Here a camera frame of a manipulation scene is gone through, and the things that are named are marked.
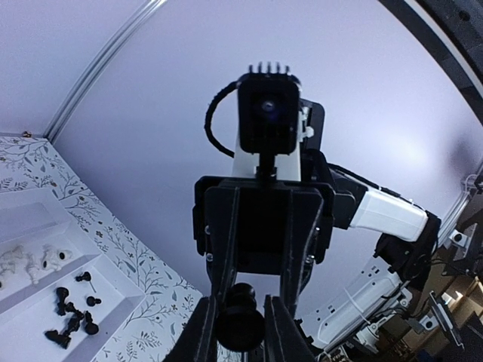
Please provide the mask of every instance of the black cable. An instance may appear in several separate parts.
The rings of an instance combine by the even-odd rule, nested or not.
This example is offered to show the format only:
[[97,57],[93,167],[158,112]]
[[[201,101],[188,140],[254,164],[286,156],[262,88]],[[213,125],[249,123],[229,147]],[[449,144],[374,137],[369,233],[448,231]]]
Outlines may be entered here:
[[217,109],[218,104],[225,98],[228,94],[232,93],[236,89],[236,81],[232,81],[228,84],[224,89],[220,90],[216,96],[214,96],[213,100],[208,107],[208,111],[206,111],[205,116],[205,132],[208,141],[215,146],[215,148],[224,153],[225,155],[234,158],[235,153],[231,149],[227,149],[224,145],[222,145],[217,138],[213,135],[211,131],[211,122],[213,121],[213,114],[214,111]]
[[461,273],[461,275],[469,275],[471,276],[470,274],[466,273],[466,271],[462,270],[462,269],[459,269],[455,266],[452,266],[449,262],[445,262],[444,260],[441,260],[441,262],[433,262],[431,263],[431,266],[433,265],[446,265],[446,266],[449,266],[450,268],[452,268],[453,270],[455,270],[456,272],[458,273]]
[[392,294],[390,296],[380,296],[382,299],[391,299],[391,298],[394,298],[400,291],[401,291],[401,288],[402,288],[402,283],[399,283],[397,289],[392,292]]

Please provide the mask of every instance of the camera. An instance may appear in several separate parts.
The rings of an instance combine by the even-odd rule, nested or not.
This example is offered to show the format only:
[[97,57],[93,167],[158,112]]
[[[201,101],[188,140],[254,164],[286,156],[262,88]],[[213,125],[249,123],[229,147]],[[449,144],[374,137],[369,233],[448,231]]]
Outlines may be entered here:
[[238,80],[240,146],[252,154],[289,155],[297,147],[300,82],[269,67]]

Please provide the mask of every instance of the white figurine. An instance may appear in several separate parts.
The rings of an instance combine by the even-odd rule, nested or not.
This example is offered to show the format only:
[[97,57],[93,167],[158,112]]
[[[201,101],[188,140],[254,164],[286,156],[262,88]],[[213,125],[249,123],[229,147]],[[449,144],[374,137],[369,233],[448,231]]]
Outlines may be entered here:
[[5,289],[5,287],[7,285],[7,283],[6,283],[7,273],[8,272],[6,270],[0,271],[0,290]]
[[9,271],[15,274],[17,261],[23,258],[23,246],[18,245],[13,250],[9,250],[0,256],[0,272]]
[[66,260],[69,260],[72,258],[72,251],[70,250],[61,250],[59,249],[57,251],[57,258],[61,261],[61,262],[65,262]]
[[60,260],[57,256],[57,250],[52,245],[44,245],[44,258],[42,259],[42,269],[55,270],[58,272],[61,270]]
[[38,284],[38,271],[40,270],[40,266],[32,253],[27,254],[27,266],[25,269],[32,280],[32,284]]

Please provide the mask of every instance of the floral wallpaper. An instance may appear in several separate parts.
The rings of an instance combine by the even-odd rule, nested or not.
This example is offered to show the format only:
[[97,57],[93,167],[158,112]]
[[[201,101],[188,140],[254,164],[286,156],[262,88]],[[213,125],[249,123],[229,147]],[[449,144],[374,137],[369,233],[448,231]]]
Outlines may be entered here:
[[[103,205],[44,139],[0,137],[0,192],[49,188],[82,230],[137,286],[145,302],[94,362],[161,362],[202,296]],[[218,361],[239,354],[219,348]]]

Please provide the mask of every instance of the white tray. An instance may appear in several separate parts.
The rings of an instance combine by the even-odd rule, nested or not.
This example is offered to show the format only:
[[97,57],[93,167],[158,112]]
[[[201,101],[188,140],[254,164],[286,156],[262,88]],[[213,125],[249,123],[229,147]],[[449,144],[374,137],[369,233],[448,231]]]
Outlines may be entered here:
[[2,281],[0,325],[35,304],[38,298],[33,298],[35,294],[101,254],[48,189],[1,193],[0,227],[0,256],[19,245],[23,246],[24,253],[37,256],[39,262],[46,244],[72,251],[72,258],[61,263],[61,270],[41,269],[36,285],[26,272],[26,259],[17,261],[16,273]]
[[[89,271],[92,284],[75,281],[75,276]],[[57,315],[57,295],[55,290],[65,287],[69,290],[67,302],[92,314],[99,333],[89,336],[81,329],[72,333],[72,341],[67,349],[48,340],[46,330],[62,333],[72,314]],[[89,307],[88,296],[100,298],[102,303]],[[66,275],[57,283],[42,291],[42,297],[35,296],[35,304],[23,311],[8,323],[0,325],[0,362],[88,362],[114,335],[129,315],[144,300],[144,293],[105,256],[100,256],[81,270]]]
[[[25,253],[42,257],[43,245],[72,251],[59,271],[40,271],[33,285],[26,273],[26,260],[0,290],[0,362],[87,362],[106,344],[128,316],[144,300],[145,294],[129,280],[95,243],[77,226],[48,189],[0,193],[0,255],[22,245]],[[75,276],[84,271],[92,284],[78,283]],[[64,330],[72,316],[58,316],[58,287],[69,289],[67,301],[81,311],[89,310],[100,327],[95,336],[81,328],[71,335],[68,349],[45,338],[46,330]],[[102,299],[88,307],[86,298]]]

